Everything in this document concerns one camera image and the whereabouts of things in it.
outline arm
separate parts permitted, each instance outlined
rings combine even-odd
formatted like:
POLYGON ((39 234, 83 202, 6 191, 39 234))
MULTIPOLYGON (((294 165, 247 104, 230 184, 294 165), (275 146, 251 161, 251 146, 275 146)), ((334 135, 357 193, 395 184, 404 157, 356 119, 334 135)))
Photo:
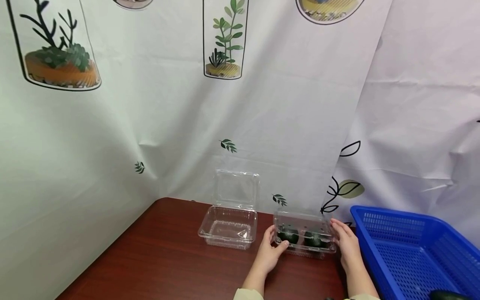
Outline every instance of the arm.
POLYGON ((363 264, 359 240, 346 224, 335 219, 332 219, 330 224, 338 234, 335 243, 342 252, 341 263, 347 274, 348 296, 352 298, 367 294, 379 298, 372 279, 363 264))
POLYGON ((257 257, 242 286, 245 289, 256 290, 262 297, 264 296, 267 274, 275 268, 278 258, 288 248, 288 241, 283 241, 276 248, 272 247, 274 235, 275 225, 272 225, 265 231, 257 257))

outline printed fabric backdrop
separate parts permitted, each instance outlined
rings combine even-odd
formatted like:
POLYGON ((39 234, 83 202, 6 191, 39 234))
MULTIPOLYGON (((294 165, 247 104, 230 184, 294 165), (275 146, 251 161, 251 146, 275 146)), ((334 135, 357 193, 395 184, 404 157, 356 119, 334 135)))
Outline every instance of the printed fabric backdrop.
POLYGON ((323 200, 390 4, 0 0, 0 299, 54 299, 217 168, 260 174, 259 211, 347 209, 323 200))
POLYGON ((475 0, 455 13, 447 1, 393 2, 347 138, 358 147, 338 161, 327 210, 437 216, 480 247, 479 12, 475 0))

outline open plastic clamshell container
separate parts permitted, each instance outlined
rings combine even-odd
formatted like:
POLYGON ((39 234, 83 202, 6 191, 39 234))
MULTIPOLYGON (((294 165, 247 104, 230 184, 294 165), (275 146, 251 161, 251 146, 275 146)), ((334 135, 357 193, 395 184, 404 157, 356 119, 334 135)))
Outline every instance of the open plastic clamshell container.
POLYGON ((209 245, 246 250, 255 241, 260 176, 217 170, 215 203, 205 215, 198 235, 209 245))
POLYGON ((336 252, 330 222, 322 215, 281 208, 274 214, 274 224, 275 243, 288 240, 290 254, 323 258, 324 253, 336 252))

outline wooden table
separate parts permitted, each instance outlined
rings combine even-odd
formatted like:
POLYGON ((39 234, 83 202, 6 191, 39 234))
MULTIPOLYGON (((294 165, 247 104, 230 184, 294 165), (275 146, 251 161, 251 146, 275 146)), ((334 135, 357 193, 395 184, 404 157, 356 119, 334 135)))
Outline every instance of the wooden table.
MULTIPOLYGON (((246 251, 208 246, 197 235, 208 204, 156 201, 57 300, 233 299, 272 215, 258 214, 246 251)), ((315 260, 283 255, 265 284, 265 299, 346 298, 337 255, 315 260)))

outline human hand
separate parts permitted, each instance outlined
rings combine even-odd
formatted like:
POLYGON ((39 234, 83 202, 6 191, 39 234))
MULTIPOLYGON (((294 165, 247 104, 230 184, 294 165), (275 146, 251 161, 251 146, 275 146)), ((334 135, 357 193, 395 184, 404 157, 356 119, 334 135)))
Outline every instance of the human hand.
POLYGON ((350 227, 333 218, 330 220, 330 225, 337 233, 335 243, 339 246, 340 251, 342 252, 341 263, 345 272, 349 272, 352 268, 357 266, 364 266, 359 240, 350 227))
POLYGON ((270 226, 264 233, 260 248, 258 248, 257 257, 253 263, 252 269, 263 274, 272 271, 280 255, 288 248, 288 241, 281 242, 277 247, 272 247, 275 235, 275 225, 270 226))

